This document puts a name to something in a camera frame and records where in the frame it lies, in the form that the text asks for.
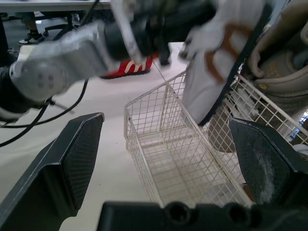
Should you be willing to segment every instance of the shoe sole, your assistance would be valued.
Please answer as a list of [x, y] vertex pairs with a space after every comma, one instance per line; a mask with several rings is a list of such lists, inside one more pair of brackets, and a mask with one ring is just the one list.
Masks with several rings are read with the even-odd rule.
[[148, 74], [150, 72], [150, 70], [144, 70], [144, 71], [139, 71], [139, 72], [132, 72], [132, 73], [127, 73], [125, 75], [121, 75], [121, 76], [116, 76], [116, 77], [100, 77], [102, 79], [115, 79], [115, 78], [121, 78], [121, 77], [125, 77], [125, 76], [139, 76], [139, 75], [144, 75], [144, 74]]

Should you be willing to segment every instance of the white wire basket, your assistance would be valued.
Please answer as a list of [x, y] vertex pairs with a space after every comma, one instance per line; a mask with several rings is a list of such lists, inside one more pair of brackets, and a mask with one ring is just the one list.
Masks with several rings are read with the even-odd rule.
[[229, 117], [272, 126], [288, 142], [297, 137], [307, 144], [308, 132], [242, 76], [212, 119], [199, 128], [181, 102], [184, 79], [183, 72], [125, 107], [127, 150], [149, 199], [161, 206], [171, 201], [189, 207], [229, 202], [251, 206]]

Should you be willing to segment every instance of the gray robot arm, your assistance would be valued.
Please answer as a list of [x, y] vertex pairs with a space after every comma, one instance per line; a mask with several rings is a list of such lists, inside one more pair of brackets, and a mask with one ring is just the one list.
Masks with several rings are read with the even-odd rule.
[[10, 78], [20, 93], [41, 102], [77, 81], [116, 71], [119, 65], [107, 51], [104, 23], [98, 21], [37, 46], [26, 61], [11, 65]]

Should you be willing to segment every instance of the brown shoe trim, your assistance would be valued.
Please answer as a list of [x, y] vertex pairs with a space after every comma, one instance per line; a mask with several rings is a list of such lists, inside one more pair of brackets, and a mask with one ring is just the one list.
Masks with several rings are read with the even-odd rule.
[[240, 32], [249, 37], [253, 31], [245, 26], [238, 26], [233, 24], [226, 25], [225, 36], [221, 46], [212, 52], [204, 53], [207, 70], [214, 76], [218, 83], [224, 83], [224, 79], [214, 66], [214, 55], [219, 49], [223, 49], [229, 54], [231, 54], [235, 59], [238, 58], [239, 53], [230, 44], [230, 39], [234, 32]]

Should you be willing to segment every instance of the table surface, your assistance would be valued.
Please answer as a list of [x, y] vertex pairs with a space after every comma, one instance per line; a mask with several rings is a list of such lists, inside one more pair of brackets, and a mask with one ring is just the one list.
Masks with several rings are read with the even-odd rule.
[[[1, 12], [79, 11], [86, 10], [94, 0], [0, 0]], [[100, 0], [97, 9], [110, 7], [110, 0]]]

